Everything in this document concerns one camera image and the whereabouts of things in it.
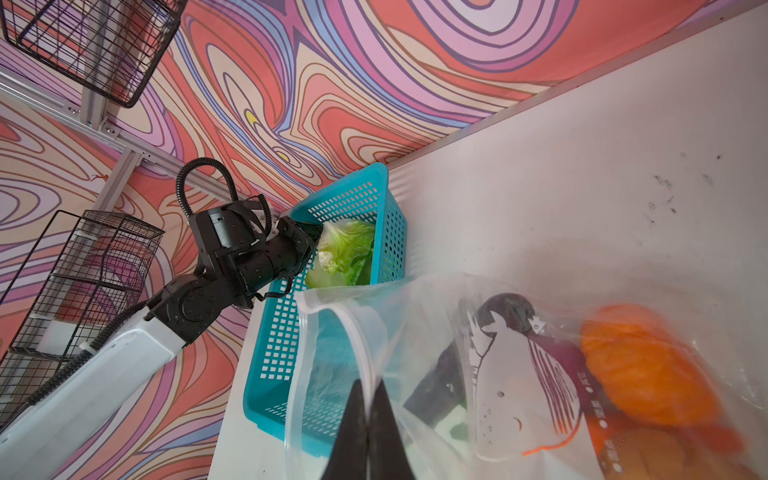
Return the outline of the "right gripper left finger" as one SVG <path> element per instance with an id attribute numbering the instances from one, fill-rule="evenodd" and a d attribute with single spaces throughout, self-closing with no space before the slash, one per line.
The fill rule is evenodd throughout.
<path id="1" fill-rule="evenodd" d="M 368 423 L 362 384 L 356 380 L 347 400 L 322 480 L 367 478 Z"/>

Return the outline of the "black eggplant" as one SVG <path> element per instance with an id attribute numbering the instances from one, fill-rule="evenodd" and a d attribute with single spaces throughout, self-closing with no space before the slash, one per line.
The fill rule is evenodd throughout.
<path id="1" fill-rule="evenodd" d="M 404 408 L 435 427 L 459 406 L 467 407 L 467 397 L 459 350 L 452 342 L 405 401 Z"/>

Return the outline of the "clear zip top bag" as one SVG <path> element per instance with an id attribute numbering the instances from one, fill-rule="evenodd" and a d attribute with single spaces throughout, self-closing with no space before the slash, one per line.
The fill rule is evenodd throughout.
<path id="1" fill-rule="evenodd" d="M 487 278 L 427 276 L 355 294 L 360 326 L 373 328 L 369 424 L 384 382 L 415 479 L 605 479 L 599 456 L 616 434 L 662 430 L 767 475 L 767 407 L 749 386 L 722 329 L 697 329 L 687 315 L 641 305 L 666 321 L 693 354 L 721 404 L 713 423 L 666 427 L 618 409 L 587 367 L 581 327 L 593 308 L 557 307 Z M 467 407 L 430 427 L 404 403 L 452 342 L 459 350 Z M 329 457 L 285 443 L 290 479 L 321 479 Z"/>

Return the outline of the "green lettuce leaf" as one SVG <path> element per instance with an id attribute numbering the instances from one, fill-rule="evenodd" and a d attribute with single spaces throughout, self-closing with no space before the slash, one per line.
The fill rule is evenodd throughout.
<path id="1" fill-rule="evenodd" d="M 375 234 L 375 226 L 361 220 L 325 222 L 307 288 L 369 285 Z"/>

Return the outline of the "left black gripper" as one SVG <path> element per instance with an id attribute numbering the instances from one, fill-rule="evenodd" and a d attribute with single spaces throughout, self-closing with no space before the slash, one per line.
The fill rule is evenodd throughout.
<path id="1" fill-rule="evenodd" d="M 289 216 L 261 220 L 252 201 L 237 201 L 188 217 L 198 251 L 194 273 L 222 285 L 236 306 L 266 299 L 259 291 L 275 280 L 290 293 L 317 249 L 323 233 L 318 223 Z"/>

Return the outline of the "brown potato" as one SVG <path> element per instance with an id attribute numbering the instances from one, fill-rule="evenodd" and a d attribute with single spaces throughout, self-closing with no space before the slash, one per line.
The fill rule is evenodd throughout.
<path id="1" fill-rule="evenodd" d="M 605 479 L 759 479 L 724 455 L 650 428 L 616 434 L 598 462 Z"/>

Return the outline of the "teal plastic basket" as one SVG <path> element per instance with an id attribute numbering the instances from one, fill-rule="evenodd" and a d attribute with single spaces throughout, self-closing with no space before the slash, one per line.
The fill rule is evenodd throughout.
<path id="1" fill-rule="evenodd" d="M 308 289 L 316 252 L 298 274 L 270 287 L 244 387 L 246 418 L 264 433 L 314 457 L 328 457 L 352 383 L 373 375 L 373 328 L 359 322 L 355 294 L 403 278 L 407 222 L 389 187 L 385 166 L 374 164 L 310 195 L 292 219 L 318 223 L 355 219 L 376 229 L 369 285 Z"/>

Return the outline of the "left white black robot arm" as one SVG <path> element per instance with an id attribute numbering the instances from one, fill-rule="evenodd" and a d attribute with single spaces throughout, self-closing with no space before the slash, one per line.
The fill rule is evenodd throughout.
<path id="1" fill-rule="evenodd" d="M 193 213 L 188 221 L 201 269 L 127 308 L 26 400 L 1 432 L 2 478 L 52 478 L 223 310 L 265 300 L 262 288 L 276 280 L 291 284 L 323 231 L 318 223 L 273 220 L 256 199 Z"/>

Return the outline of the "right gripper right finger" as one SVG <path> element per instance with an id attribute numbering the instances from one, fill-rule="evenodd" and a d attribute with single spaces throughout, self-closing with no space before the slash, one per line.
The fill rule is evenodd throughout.
<path id="1" fill-rule="evenodd" d="M 368 424 L 368 478 L 414 480 L 383 381 L 374 393 Z"/>

